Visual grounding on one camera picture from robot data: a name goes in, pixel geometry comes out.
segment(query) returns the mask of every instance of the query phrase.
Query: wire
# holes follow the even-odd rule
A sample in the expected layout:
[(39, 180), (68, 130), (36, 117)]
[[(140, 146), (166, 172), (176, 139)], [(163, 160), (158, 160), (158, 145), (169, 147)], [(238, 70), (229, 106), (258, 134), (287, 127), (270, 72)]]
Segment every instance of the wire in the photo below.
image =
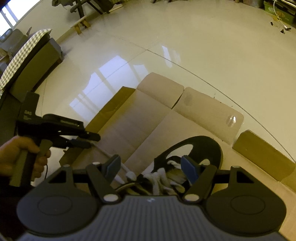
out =
[(277, 0), (274, 0), (274, 13), (276, 14), (278, 20), (282, 23), (282, 25), (284, 26), (284, 28), (286, 29), (287, 27), (285, 26), (285, 24), (283, 23), (282, 19), (278, 16), (278, 14), (276, 13), (276, 9), (275, 9), (275, 3)]
[(46, 179), (46, 177), (47, 177), (47, 172), (48, 172), (48, 165), (46, 164), (46, 173), (45, 173), (44, 180), (45, 180), (45, 179)]

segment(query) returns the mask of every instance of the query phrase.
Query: green storage box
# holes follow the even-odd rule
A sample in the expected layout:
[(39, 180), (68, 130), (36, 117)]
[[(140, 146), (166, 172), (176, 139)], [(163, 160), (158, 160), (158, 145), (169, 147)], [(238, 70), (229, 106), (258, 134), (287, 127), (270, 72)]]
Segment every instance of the green storage box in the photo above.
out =
[[(269, 13), (272, 13), (273, 15), (276, 15), (274, 13), (274, 6), (268, 2), (265, 2), (264, 1), (264, 6), (265, 6), (265, 11), (269, 12)], [(293, 21), (294, 21), (294, 15), (291, 15), (289, 13), (286, 13), (280, 9), (278, 9), (276, 6), (275, 6), (275, 10), (276, 10), (276, 13), (278, 14), (278, 16), (285, 22), (285, 23), (288, 23), (288, 24), (292, 24)]]

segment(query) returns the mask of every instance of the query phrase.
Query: wall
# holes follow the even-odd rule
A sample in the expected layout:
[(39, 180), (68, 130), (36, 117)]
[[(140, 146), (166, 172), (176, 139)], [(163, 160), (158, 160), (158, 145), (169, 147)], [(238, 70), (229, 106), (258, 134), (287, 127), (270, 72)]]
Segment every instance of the wall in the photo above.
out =
[[(57, 40), (67, 32), (73, 24), (80, 19), (78, 11), (70, 13), (71, 6), (52, 6), (51, 0), (41, 0), (20, 22), (15, 26), (26, 33), (32, 27), (31, 33), (40, 29), (51, 28), (50, 36)], [(90, 15), (95, 10), (88, 4), (83, 5), (85, 15)]]

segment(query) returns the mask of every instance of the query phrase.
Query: gray chair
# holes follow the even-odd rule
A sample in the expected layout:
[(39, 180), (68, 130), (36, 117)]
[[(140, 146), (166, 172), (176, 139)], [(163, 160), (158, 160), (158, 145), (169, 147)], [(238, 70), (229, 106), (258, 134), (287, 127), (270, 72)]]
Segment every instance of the gray chair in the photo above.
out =
[(28, 39), (19, 29), (9, 29), (0, 38), (0, 48), (14, 57)]

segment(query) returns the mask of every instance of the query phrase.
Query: human hand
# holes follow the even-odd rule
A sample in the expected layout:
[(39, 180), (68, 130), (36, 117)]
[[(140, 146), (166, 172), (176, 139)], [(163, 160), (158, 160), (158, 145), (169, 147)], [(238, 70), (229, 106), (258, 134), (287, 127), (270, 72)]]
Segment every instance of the human hand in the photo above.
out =
[[(37, 154), (40, 149), (34, 141), (28, 137), (15, 136), (0, 147), (0, 176), (11, 177), (13, 174), (14, 164), (21, 150), (28, 150)], [(44, 166), (47, 164), (47, 158), (51, 155), (50, 150), (45, 156), (35, 161), (32, 173), (32, 179), (41, 177)]]

